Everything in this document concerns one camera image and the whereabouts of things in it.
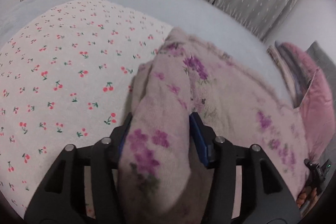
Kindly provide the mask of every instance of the cherry print sheet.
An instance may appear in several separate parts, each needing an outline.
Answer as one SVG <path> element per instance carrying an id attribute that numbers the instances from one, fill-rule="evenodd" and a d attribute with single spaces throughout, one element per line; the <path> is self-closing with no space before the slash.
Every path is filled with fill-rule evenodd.
<path id="1" fill-rule="evenodd" d="M 92 145 L 122 124 L 139 65 L 171 28 L 106 0 L 74 0 L 4 45 L 0 190 L 20 216 L 66 144 Z"/>

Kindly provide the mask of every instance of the silver screw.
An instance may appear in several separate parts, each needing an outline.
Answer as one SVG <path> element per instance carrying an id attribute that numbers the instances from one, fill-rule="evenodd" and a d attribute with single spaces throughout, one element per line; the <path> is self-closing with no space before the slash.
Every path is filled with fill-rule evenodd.
<path id="1" fill-rule="evenodd" d="M 252 150 L 255 152 L 259 152 L 261 150 L 261 147 L 257 144 L 252 145 Z"/>
<path id="2" fill-rule="evenodd" d="M 223 136 L 217 136 L 217 137 L 215 138 L 215 141 L 216 141 L 217 143 L 223 143 L 223 142 L 225 142 L 225 138 L 224 138 Z"/>
<path id="3" fill-rule="evenodd" d="M 65 146 L 65 151 L 72 151 L 73 149 L 75 148 L 75 146 L 73 145 L 73 144 L 67 144 L 66 146 Z"/>
<path id="4" fill-rule="evenodd" d="M 111 138 L 110 137 L 104 137 L 101 139 L 101 142 L 103 144 L 109 144 L 111 142 Z"/>

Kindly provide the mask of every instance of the pink pillow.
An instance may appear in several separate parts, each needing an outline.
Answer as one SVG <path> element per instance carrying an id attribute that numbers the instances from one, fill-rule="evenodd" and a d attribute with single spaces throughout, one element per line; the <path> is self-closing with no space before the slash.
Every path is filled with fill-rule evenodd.
<path id="1" fill-rule="evenodd" d="M 323 70 L 297 46 L 284 43 L 313 77 L 310 87 L 299 106 L 306 131 L 310 158 L 317 160 L 335 132 L 333 96 Z"/>

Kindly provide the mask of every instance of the floral fabric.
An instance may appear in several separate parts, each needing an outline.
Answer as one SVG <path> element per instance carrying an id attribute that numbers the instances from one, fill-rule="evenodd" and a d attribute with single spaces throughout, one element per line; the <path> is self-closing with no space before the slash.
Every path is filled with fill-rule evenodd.
<path id="1" fill-rule="evenodd" d="M 136 69 L 153 59 L 171 28 L 106 0 L 74 0 L 4 45 L 0 191 L 20 216 L 66 144 L 92 145 L 123 123 Z M 161 136 L 154 142 L 167 145 Z M 142 171 L 155 169 L 147 168 L 150 158 L 139 157 Z"/>
<path id="2" fill-rule="evenodd" d="M 193 111 L 235 145 L 260 144 L 297 198 L 308 175 L 300 111 L 283 105 L 258 75 L 214 45 L 174 28 L 134 82 L 118 178 L 128 223 L 201 222 L 213 171 L 200 163 L 189 139 Z M 238 198 L 233 217 L 239 208 Z"/>

